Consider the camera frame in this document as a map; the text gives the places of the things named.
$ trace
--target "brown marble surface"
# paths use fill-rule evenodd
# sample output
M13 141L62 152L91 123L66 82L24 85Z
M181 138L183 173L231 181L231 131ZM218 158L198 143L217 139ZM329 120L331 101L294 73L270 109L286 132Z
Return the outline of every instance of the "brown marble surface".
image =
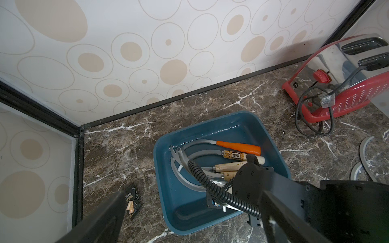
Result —
M134 221L125 217L119 242L266 242L260 227L251 228L247 215L179 236L163 219L152 150L159 137L180 128L239 110L256 114L284 157L293 180L319 186L320 180L349 180L360 161L359 144L378 181L389 182L389 118L374 105L336 118L333 134L306 138L294 126L295 105L281 85L300 64L194 95L161 107L91 128L85 133L84 217L111 192L130 182L138 186L144 206ZM367 179L366 172L359 175Z

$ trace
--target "black trim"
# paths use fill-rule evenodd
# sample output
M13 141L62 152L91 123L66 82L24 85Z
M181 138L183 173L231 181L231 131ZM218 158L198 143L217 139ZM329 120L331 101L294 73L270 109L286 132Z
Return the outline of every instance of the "black trim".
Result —
M339 25L335 32L323 44L323 46L342 39L344 34L346 34L346 32L358 21L358 19L370 8L374 2L375 0L361 0L345 18L345 20Z
M1 79L0 102L74 138L79 135L78 126L5 84Z
M291 61L287 61L285 63L281 63L281 64L278 64L278 65L275 65L275 66L271 66L271 67L268 67L268 68L265 68L265 69L262 69L262 70L258 70L258 71L255 71L255 72L243 75L243 76L239 76L239 77L236 77L236 78L224 81L224 82L213 84L213 85L201 88L201 89L196 89L194 91L191 91L191 92L188 92L188 93L185 93L185 94L177 95L175 97L171 97L171 98L166 99L166 100L161 100L161 101L155 102L153 104L145 105L145 106L142 106L142 107L139 107L139 108L127 111L127 112L123 112L123 113L120 113L120 114L112 115L110 117L106 117L106 118L103 118L103 119L100 119L100 120L97 120L97 121L93 121L93 122L84 124L84 125L81 126L81 128L82 129L88 129L88 128L91 128L91 127L99 126L99 125L102 125L104 123L115 121L117 119L121 119L121 118L127 117L129 115L133 115L133 114L136 114L136 113L139 113L139 112L143 112L145 110L149 110L149 109L152 109L152 108L155 108L155 107L158 107L158 106L162 106L162 105L165 105L165 104L168 104L168 103L171 103L171 102L174 102L174 101L177 101L177 100L180 100L180 99L183 99L183 98L195 95L195 94L201 94L201 93L207 92L207 91L212 90L212 89L216 89L216 88L228 85L228 84L236 83L236 82L242 81L244 79L249 79L249 78L257 76L259 74L267 73L267 72L273 71L273 70L278 69L278 68L283 68L285 66L289 66L289 65L301 62L301 61L305 61L310 56L311 56L311 54L303 56L303 57L300 57L300 58L297 58L297 59L294 59L294 60L291 60Z
M84 131L75 143L74 185L73 185L73 216L72 227L82 221L82 196L84 190Z

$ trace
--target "blue plastic tray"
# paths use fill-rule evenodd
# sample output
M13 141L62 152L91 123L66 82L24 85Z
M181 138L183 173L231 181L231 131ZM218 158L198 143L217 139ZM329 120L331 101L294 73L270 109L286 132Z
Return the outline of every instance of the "blue plastic tray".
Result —
M272 166L278 174L291 178L273 140L260 119L251 112L235 112L168 133L158 139L153 154L163 216L169 229L176 234L191 234L241 214L228 208L226 212L207 208L205 192L186 188L175 177L170 164L169 146L176 147L199 138L261 146L261 156L265 157L265 166ZM203 144L190 147L186 152L190 155L203 149L221 148ZM231 160L210 155L197 158L196 162L200 166L213 166ZM199 185L196 179L184 169L181 174L190 182Z

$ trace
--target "wooden handle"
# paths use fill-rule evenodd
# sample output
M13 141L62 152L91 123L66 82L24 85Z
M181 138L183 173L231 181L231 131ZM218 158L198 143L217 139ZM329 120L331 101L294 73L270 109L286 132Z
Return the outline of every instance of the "wooden handle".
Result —
M237 160L240 160L240 161L247 161L246 155L247 154L240 153L240 152L234 152L234 151L228 151L228 150L224 150L223 151L223 157L227 158L227 159L237 159ZM264 157L258 156L258 155L256 155L256 157L258 159L258 163L259 164L264 164L265 163L265 158Z
M224 180L229 181L237 174L237 171L226 171L222 174L224 175Z
M214 166L214 172L238 171L244 164L247 164L247 161L217 164Z

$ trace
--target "wallpaper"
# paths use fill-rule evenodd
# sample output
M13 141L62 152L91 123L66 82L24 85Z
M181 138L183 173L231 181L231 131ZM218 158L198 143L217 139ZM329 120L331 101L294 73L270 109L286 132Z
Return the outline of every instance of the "wallpaper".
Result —
M0 77L80 125L311 54L358 0L3 0Z
M1 242L54 242L72 226L73 138L0 103Z
M373 33L389 41L389 0L376 0L344 37ZM371 102L389 117L389 91L374 97Z

